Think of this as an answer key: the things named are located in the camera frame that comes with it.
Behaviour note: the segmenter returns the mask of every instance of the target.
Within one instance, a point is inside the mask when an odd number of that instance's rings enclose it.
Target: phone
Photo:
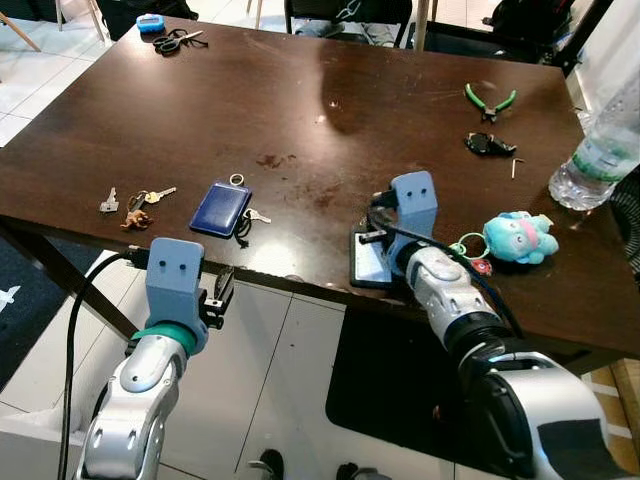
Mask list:
[[[359,288],[390,289],[393,275],[384,258],[382,242],[361,243],[362,230],[351,232],[351,285]]]
[[[250,199],[248,188],[216,182],[200,203],[189,227],[197,232],[229,238]]]

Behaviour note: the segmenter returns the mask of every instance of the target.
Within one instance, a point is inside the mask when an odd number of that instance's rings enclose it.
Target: plastic bottle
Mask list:
[[[573,210],[602,205],[640,164],[640,75],[609,101],[572,157],[549,180],[551,196]]]

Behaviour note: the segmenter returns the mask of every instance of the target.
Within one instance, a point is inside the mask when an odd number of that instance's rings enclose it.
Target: green pliers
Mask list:
[[[464,86],[464,92],[467,94],[467,97],[469,97],[469,100],[471,100],[476,107],[482,110],[482,120],[484,121],[488,118],[489,120],[491,120],[491,123],[496,123],[498,112],[500,112],[501,110],[504,110],[509,105],[511,105],[513,101],[516,99],[516,94],[517,94],[517,92],[513,90],[511,92],[511,95],[509,95],[509,98],[507,98],[500,105],[497,105],[494,108],[487,108],[487,105],[482,100],[480,100],[480,97],[478,97],[475,93],[473,93],[473,90],[471,90],[470,84],[467,83]]]

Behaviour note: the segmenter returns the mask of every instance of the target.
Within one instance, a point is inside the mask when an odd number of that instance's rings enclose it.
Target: stuffed animal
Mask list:
[[[560,248],[548,233],[551,225],[553,222],[546,215],[501,213],[485,223],[482,233],[494,257],[508,262],[538,264]]]

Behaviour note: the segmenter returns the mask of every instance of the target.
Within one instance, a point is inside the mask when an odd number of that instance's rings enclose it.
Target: wooden table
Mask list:
[[[544,213],[560,251],[491,283],[525,332],[575,371],[640,357],[640,298],[609,207],[566,211],[547,181],[582,137],[559,69],[375,48],[169,19],[204,30],[208,49],[163,58],[130,31],[0,152],[0,228],[70,292],[82,276],[43,235],[101,248],[158,236],[200,242],[206,269],[349,305],[423,315],[407,292],[349,285],[349,231],[396,175],[431,172],[434,236],[453,242],[502,211]],[[472,82],[494,105],[518,90],[495,125],[463,95]],[[479,158],[463,138],[489,131],[518,145],[511,160]],[[188,223],[216,180],[244,174],[255,223],[241,249]],[[98,205],[116,186],[120,211]],[[176,186],[149,206],[145,232],[119,227],[127,198]],[[87,302],[123,335],[133,326],[100,292]]]

